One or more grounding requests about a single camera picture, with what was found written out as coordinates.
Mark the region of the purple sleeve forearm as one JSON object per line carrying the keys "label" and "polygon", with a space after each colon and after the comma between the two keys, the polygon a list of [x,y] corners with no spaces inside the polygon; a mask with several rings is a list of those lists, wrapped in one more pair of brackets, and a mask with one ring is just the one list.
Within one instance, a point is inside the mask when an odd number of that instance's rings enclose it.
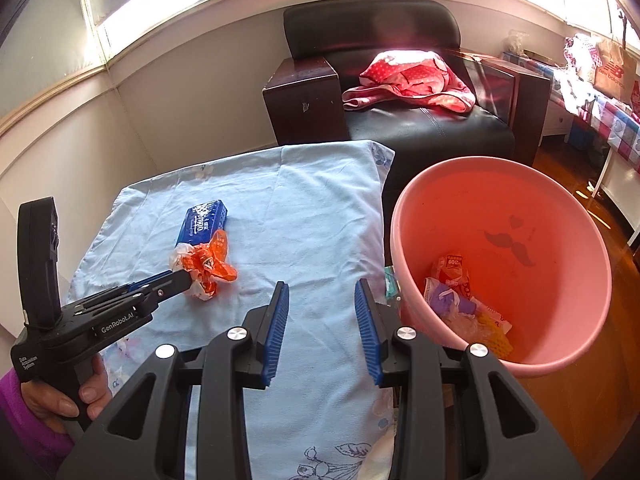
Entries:
{"label": "purple sleeve forearm", "polygon": [[67,434],[57,434],[32,414],[11,368],[1,378],[1,461],[9,477],[54,479],[73,446]]}

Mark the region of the left hand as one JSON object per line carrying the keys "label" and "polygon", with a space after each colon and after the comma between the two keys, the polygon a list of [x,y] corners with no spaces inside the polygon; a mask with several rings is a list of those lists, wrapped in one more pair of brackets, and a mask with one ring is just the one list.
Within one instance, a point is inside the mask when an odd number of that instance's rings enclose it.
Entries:
{"label": "left hand", "polygon": [[[89,418],[95,420],[111,401],[112,393],[99,354],[92,358],[92,369],[93,374],[80,387],[78,396],[87,405]],[[21,384],[21,395],[29,411],[56,434],[66,434],[64,417],[74,418],[79,414],[78,406],[72,399],[39,380]]]}

